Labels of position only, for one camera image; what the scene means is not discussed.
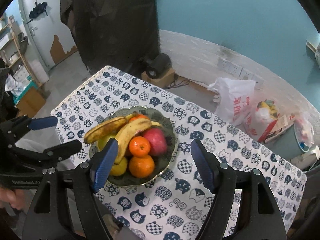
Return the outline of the person's left hand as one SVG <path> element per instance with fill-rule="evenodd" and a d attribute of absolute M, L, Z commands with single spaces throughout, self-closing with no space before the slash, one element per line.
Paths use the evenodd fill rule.
<path fill-rule="evenodd" d="M 0 188 L 1 208 L 9 204 L 13 209 L 22 210 L 25 207 L 25 194 L 23 190 L 10 190 Z"/>

